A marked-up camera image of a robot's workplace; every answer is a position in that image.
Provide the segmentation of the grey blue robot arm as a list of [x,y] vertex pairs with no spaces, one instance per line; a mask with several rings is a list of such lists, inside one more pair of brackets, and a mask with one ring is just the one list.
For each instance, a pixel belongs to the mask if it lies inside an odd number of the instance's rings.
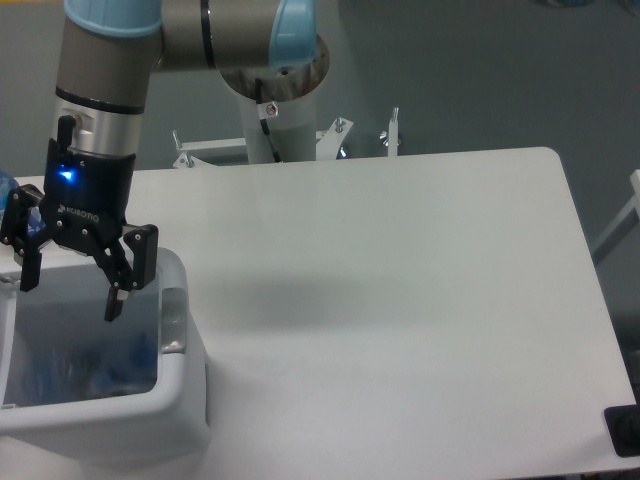
[[1,241],[19,288],[40,280],[48,243],[93,258],[109,285],[105,320],[154,280],[159,232],[127,222],[150,76],[308,64],[317,54],[311,1],[68,1],[55,131],[41,186],[1,190]]

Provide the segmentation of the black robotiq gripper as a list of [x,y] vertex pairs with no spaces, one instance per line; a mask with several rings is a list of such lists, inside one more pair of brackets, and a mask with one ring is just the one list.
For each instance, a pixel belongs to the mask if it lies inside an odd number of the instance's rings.
[[[136,156],[91,155],[48,142],[44,194],[32,184],[8,193],[1,242],[11,246],[21,265],[20,290],[39,284],[42,254],[48,241],[93,256],[110,287],[104,320],[114,321],[130,292],[142,290],[156,276],[159,229],[153,224],[126,225]],[[30,236],[28,220],[39,206],[45,226]],[[120,238],[132,254],[126,257]]]

